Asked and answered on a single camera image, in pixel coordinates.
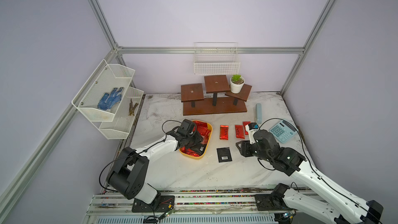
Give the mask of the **black tea bag packet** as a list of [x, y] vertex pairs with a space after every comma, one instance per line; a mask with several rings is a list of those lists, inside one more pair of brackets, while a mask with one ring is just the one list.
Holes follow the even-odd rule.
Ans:
[[196, 144], [196, 145], [190, 147], [190, 150], [192, 150], [195, 154], [199, 155], [199, 157], [200, 157], [205, 153], [206, 148], [207, 148], [206, 144], [199, 143], [199, 144]]
[[217, 156], [219, 163], [232, 161], [231, 151], [229, 147], [217, 148]]

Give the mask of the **yellow plastic storage box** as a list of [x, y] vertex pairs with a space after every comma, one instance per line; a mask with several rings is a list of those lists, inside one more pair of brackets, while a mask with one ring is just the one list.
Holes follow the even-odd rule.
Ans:
[[[199, 120], [194, 120], [193, 122], [199, 127], [199, 134], [203, 138], [203, 142], [201, 142], [201, 144], [206, 144], [208, 146], [213, 131], [212, 125], [208, 122], [199, 121]], [[199, 155], [195, 154], [192, 150], [184, 147], [179, 149], [179, 151], [182, 155], [196, 160], [202, 159], [206, 154], [205, 152], [202, 156], [199, 157]]]

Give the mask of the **red tea bag packet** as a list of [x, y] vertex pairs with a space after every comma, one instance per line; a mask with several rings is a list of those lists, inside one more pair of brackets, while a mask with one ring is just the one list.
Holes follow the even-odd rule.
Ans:
[[235, 125], [235, 136], [237, 139], [245, 138], [245, 131], [242, 125]]
[[244, 122], [243, 122], [243, 128], [244, 128], [245, 135], [248, 135], [247, 126], [248, 126], [250, 123], [251, 123], [250, 121], [244, 121]]
[[221, 125], [220, 126], [219, 138], [221, 140], [228, 140], [229, 139], [229, 126], [228, 125]]

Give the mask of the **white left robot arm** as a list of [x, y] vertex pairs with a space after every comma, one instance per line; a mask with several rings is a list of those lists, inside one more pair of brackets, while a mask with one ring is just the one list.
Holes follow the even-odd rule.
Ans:
[[106, 181], [128, 200], [138, 199], [158, 206], [161, 193], [146, 182], [149, 165], [168, 153], [202, 142], [203, 137], [197, 131], [183, 135], [172, 130], [150, 145], [138, 149], [127, 147], [114, 162]]

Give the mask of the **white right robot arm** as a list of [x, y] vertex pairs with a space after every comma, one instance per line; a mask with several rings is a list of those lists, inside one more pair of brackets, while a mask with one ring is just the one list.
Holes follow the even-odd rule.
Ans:
[[357, 197], [321, 173], [306, 157], [290, 147], [281, 147], [273, 135], [259, 131], [236, 144], [244, 157], [269, 162], [274, 170], [302, 182], [322, 200], [307, 197], [279, 183], [271, 193], [277, 206], [302, 211], [326, 224], [379, 224], [383, 207], [377, 201]]

